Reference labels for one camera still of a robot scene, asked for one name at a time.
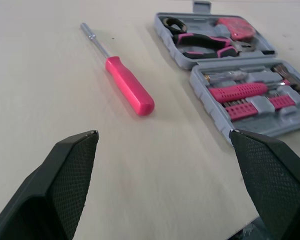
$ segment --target pink tool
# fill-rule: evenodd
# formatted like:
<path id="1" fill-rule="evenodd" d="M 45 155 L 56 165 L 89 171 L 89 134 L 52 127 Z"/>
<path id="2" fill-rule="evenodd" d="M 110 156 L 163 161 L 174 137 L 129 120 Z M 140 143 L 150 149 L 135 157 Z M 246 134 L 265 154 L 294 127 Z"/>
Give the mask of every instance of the pink tool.
<path id="1" fill-rule="evenodd" d="M 234 41 L 249 41 L 256 34 L 254 27 L 239 17 L 221 17 L 216 24 L 225 25 Z"/>
<path id="2" fill-rule="evenodd" d="M 275 110 L 280 110 L 289 106 L 294 106 L 296 103 L 289 95 L 276 96 L 269 98 Z M 251 102 L 241 103 L 225 108 L 232 121 L 237 121 L 243 118 L 248 118 L 258 114 L 258 110 Z"/>
<path id="3" fill-rule="evenodd" d="M 122 64 L 118 56 L 110 56 L 96 40 L 96 35 L 87 24 L 82 23 L 81 28 L 106 57 L 105 69 L 112 75 L 116 85 L 128 100 L 135 113 L 139 116 L 152 113 L 155 108 L 155 102 L 134 74 Z"/>
<path id="4" fill-rule="evenodd" d="M 217 102 L 223 104 L 248 97 L 263 95 L 268 92 L 269 89 L 282 85 L 290 85 L 290 82 L 284 79 L 282 82 L 270 83 L 268 85 L 262 82 L 243 83 L 228 87 L 209 88 L 209 92 Z"/>

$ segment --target gray plastic tray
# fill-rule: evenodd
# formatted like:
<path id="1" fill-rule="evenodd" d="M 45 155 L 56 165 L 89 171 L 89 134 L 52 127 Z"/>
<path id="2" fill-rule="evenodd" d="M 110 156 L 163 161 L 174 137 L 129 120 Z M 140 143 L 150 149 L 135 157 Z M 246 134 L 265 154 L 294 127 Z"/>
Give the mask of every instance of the gray plastic tray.
<path id="1" fill-rule="evenodd" d="M 214 23 L 220 17 L 236 17 L 229 15 L 212 15 L 210 14 L 211 3 L 207 1 L 194 1 L 194 13 L 167 13 L 160 12 L 155 15 L 154 28 L 163 40 L 164 45 L 169 50 L 170 55 L 175 62 L 183 69 L 191 70 L 190 84 L 196 96 L 203 103 L 205 110 L 214 120 L 217 129 L 224 135 L 226 140 L 231 144 L 229 132 L 232 129 L 241 129 L 259 134 L 268 135 L 270 137 L 279 136 L 290 131 L 300 129 L 300 95 L 290 86 L 280 86 L 276 89 L 277 93 L 289 95 L 295 102 L 295 106 L 284 107 L 275 111 L 274 106 L 265 96 L 254 96 L 245 100 L 251 102 L 258 110 L 259 114 L 247 117 L 237 121 L 231 121 L 229 114 L 225 108 L 217 102 L 209 92 L 209 87 L 227 87 L 242 83 L 251 83 L 253 81 L 280 82 L 275 74 L 270 75 L 269 79 L 263 79 L 265 72 L 271 72 L 270 68 L 277 64 L 284 64 L 288 71 L 300 81 L 300 74 L 287 62 L 275 59 L 277 53 L 273 55 L 264 55 L 261 51 L 274 51 L 274 47 L 259 33 L 256 32 L 252 41 L 257 51 L 244 52 L 237 57 L 223 57 L 210 59 L 190 59 L 185 57 L 183 51 L 201 51 L 209 53 L 209 49 L 197 49 L 196 47 L 184 47 L 178 49 L 173 40 L 170 31 L 164 27 L 161 19 L 164 17 L 174 17 L 183 21 L 188 27 L 188 33 L 204 34 L 212 37 L 224 36 L 229 37 L 230 33 L 222 27 L 215 27 Z M 245 71 L 250 74 L 244 81 L 234 82 L 225 81 L 218 84 L 210 85 L 204 77 L 204 73 L 223 73 L 228 71 Z"/>
<path id="2" fill-rule="evenodd" d="M 190 59 L 185 57 L 182 53 L 184 51 L 200 51 L 204 53 L 211 53 L 213 50 L 196 47 L 185 46 L 182 49 L 178 49 L 172 40 L 171 32 L 163 25 L 162 18 L 174 17 L 183 21 L 188 28 L 187 33 L 204 34 L 211 37 L 229 37 L 230 32 L 227 28 L 216 27 L 215 22 L 218 18 L 222 17 L 236 17 L 234 15 L 212 15 L 210 14 L 211 3 L 207 1 L 194 1 L 193 12 L 194 13 L 172 13 L 172 12 L 159 12 L 154 18 L 154 28 L 159 37 L 163 40 L 164 45 L 169 50 L 169 53 L 175 62 L 183 69 L 191 70 L 193 66 L 198 63 L 206 62 L 224 62 L 229 60 L 238 59 L 257 59 L 257 58 L 274 58 L 276 54 L 264 55 L 261 51 L 274 51 L 274 47 L 257 31 L 256 35 L 251 42 L 255 44 L 256 51 L 254 52 L 242 52 L 237 57 L 222 57 L 222 58 L 210 58 L 210 59 Z"/>
<path id="3" fill-rule="evenodd" d="M 253 73 L 270 70 L 271 67 L 277 64 L 284 64 L 288 71 L 300 81 L 300 74 L 290 64 L 274 58 L 206 62 L 192 69 L 190 84 L 193 87 L 194 93 L 203 103 L 207 113 L 213 118 L 217 129 L 229 143 L 231 143 L 229 132 L 232 129 L 246 130 L 270 137 L 300 129 L 300 95 L 289 86 L 281 86 L 278 88 L 278 91 L 282 88 L 283 92 L 288 94 L 297 103 L 296 106 L 285 107 L 277 112 L 270 110 L 268 114 L 258 114 L 231 122 L 225 108 L 210 94 L 208 90 L 210 84 L 205 79 L 203 73 L 222 73 L 237 70 Z"/>

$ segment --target tool case latch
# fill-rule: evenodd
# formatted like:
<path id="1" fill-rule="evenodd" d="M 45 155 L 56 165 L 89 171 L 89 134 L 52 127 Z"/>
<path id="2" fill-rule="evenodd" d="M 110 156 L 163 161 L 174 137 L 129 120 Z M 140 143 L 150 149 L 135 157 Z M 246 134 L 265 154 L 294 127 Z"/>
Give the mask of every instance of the tool case latch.
<path id="1" fill-rule="evenodd" d="M 211 2 L 209 1 L 193 1 L 192 11 L 195 14 L 210 14 L 211 13 Z"/>

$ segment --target pink tape measure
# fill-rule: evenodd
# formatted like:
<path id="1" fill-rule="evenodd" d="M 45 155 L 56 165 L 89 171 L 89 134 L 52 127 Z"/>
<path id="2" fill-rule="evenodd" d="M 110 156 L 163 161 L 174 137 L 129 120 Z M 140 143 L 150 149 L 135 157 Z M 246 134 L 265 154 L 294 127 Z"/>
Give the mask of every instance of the pink tape measure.
<path id="1" fill-rule="evenodd" d="M 246 20 L 238 17 L 221 17 L 216 24 L 225 25 L 234 41 L 249 41 L 256 34 L 256 30 Z"/>

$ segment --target wooden table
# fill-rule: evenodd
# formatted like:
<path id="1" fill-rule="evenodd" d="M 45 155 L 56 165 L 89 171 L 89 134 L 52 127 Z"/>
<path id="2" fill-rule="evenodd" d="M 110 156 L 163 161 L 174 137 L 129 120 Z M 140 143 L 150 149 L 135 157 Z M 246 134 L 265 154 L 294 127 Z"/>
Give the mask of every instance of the wooden table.
<path id="1" fill-rule="evenodd" d="M 67 136 L 100 141 L 75 239 L 224 240 L 258 214 L 233 148 L 153 29 L 190 0 L 0 0 L 0 212 Z M 300 72 L 300 0 L 216 1 Z M 80 29 L 86 22 L 153 96 L 137 117 Z M 280 137 L 300 156 L 300 130 Z"/>

